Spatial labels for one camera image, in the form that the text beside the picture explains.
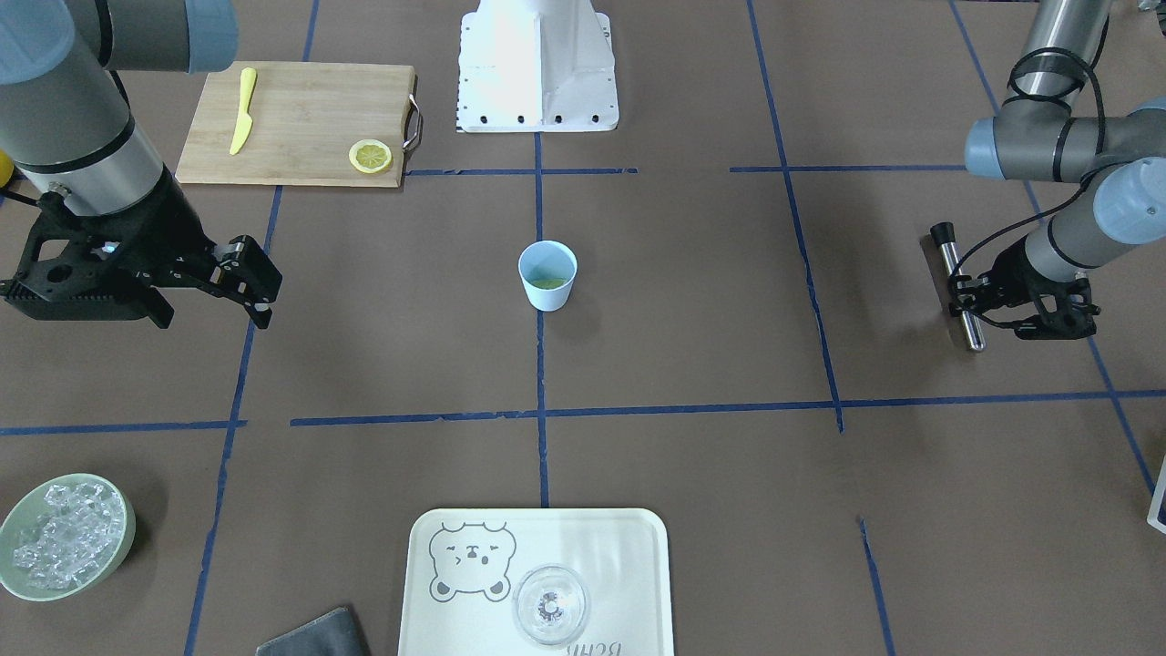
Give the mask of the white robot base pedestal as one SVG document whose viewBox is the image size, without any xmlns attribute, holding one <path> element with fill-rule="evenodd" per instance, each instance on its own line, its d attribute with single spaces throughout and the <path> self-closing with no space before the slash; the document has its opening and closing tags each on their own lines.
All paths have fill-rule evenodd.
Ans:
<svg viewBox="0 0 1166 656">
<path fill-rule="evenodd" d="M 458 132 L 618 128 L 611 21 L 591 1 L 480 1 L 459 37 Z"/>
</svg>

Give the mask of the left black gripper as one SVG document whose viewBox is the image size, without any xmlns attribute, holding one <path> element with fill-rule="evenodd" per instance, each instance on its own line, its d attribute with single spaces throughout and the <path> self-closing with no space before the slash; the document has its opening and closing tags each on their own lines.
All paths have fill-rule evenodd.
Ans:
<svg viewBox="0 0 1166 656">
<path fill-rule="evenodd" d="M 990 320 L 988 315 L 1000 306 L 1032 303 L 1032 288 L 1037 278 L 1038 273 L 1030 261 L 1026 244 L 1013 242 L 995 258 L 991 269 L 978 277 L 958 271 L 949 274 L 946 289 L 956 299 L 947 303 L 946 309 L 953 317 L 969 316 Z"/>
</svg>

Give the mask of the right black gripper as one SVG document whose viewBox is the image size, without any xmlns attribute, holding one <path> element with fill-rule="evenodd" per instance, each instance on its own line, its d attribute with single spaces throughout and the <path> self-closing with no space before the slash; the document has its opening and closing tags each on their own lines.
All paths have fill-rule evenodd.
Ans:
<svg viewBox="0 0 1166 656">
<path fill-rule="evenodd" d="M 159 175 L 142 200 L 119 212 L 119 240 L 120 292 L 199 288 L 243 306 L 259 331 L 271 327 L 271 304 L 278 299 L 282 274 L 250 235 L 218 246 L 222 273 L 215 274 L 215 242 L 171 172 Z"/>
</svg>

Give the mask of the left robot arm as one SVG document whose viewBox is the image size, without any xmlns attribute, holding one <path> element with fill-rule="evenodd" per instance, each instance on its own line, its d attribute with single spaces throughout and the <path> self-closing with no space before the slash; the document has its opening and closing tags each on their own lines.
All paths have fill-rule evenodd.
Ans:
<svg viewBox="0 0 1166 656">
<path fill-rule="evenodd" d="M 1034 216 L 1034 230 L 977 277 L 951 271 L 948 310 L 986 319 L 1032 304 L 1007 320 L 1021 339 L 1079 339 L 1100 315 L 1088 271 L 1165 232 L 1163 98 L 1108 117 L 1095 68 L 1110 17 L 1108 1 L 1042 1 L 1007 76 L 1007 99 L 965 141 L 965 165 L 992 179 L 1074 183 L 1069 200 Z"/>
</svg>

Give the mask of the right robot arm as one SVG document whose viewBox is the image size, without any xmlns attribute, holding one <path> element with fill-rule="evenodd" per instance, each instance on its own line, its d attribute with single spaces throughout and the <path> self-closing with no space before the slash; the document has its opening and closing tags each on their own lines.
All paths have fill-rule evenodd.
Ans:
<svg viewBox="0 0 1166 656">
<path fill-rule="evenodd" d="M 3 302 L 34 320 L 152 320 L 164 288 L 196 288 L 271 324 L 282 277 L 253 237 L 210 240 L 136 122 L 122 70 L 222 72 L 230 1 L 5 1 L 1 144 L 38 196 Z"/>
</svg>

